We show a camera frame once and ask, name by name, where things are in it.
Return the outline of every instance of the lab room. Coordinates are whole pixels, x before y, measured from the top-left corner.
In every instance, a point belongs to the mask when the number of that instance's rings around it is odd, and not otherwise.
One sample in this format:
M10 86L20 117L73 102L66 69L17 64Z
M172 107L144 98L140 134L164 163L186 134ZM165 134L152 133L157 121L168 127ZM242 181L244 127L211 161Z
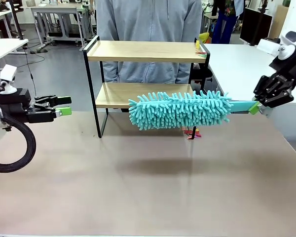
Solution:
M296 237L296 0L0 0L0 237Z

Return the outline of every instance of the yellow object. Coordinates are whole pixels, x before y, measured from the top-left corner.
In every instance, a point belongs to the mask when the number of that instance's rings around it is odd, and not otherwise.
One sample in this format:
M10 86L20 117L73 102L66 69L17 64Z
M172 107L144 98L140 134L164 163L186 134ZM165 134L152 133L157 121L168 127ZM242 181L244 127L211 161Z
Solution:
M202 41L202 43L206 43L208 37L209 37L209 33L205 32L205 33L201 33L198 38L200 41Z
M196 49L199 49L199 40L196 41Z

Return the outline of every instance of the microfiber duster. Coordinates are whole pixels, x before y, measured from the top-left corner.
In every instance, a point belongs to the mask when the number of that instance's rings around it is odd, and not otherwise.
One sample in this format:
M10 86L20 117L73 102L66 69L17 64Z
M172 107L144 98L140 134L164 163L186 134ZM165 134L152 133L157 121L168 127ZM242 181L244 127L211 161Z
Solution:
M166 92L148 93L138 96L139 102L129 100L129 118L140 130L175 128L183 126L201 126L229 122L226 117L232 112L248 111L256 101L229 101L231 98L222 96L218 91L208 91L207 95L193 96L189 93Z

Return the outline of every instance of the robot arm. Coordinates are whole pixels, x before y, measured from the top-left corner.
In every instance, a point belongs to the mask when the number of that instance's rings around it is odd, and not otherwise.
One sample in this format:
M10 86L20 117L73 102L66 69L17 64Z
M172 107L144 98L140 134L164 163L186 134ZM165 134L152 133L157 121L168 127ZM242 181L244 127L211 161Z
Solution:
M294 100L296 87L296 32L289 31L285 39L292 45L282 45L279 55L270 64L276 70L272 76L262 76L254 89L255 99L262 105L274 108Z
M57 117L71 115L70 107L54 108L57 105L70 104L70 97L35 97L31 103L28 89L13 87L16 69L14 66L6 65L0 73L0 127L6 131L11 131L12 127L18 129L26 139L27 149L18 161L11 164L0 163L0 173L23 168L35 155L35 136L24 123L52 122Z

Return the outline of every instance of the two-tier shelf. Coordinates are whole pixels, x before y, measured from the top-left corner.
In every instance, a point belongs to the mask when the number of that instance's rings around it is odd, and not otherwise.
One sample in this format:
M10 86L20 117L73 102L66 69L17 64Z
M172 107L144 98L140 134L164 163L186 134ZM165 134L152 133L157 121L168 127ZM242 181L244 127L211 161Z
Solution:
M98 136L102 137L105 124L108 118L108 108L127 109L128 99L137 101L137 96L148 94L148 92L174 92L192 93L188 84L149 84L149 83L106 83L104 81L103 61L107 62L169 62L169 63L193 63L200 64L201 67L208 67L210 53L201 44L201 48L207 53L202 57L195 53L195 44L188 42L151 42L151 41L106 41L100 40L96 36L84 48L83 56L87 70L91 100L94 117L97 126ZM102 77L102 87L95 99L89 61L99 61ZM97 108L105 108L106 115L100 127ZM195 136L196 127L193 128L192 138Z

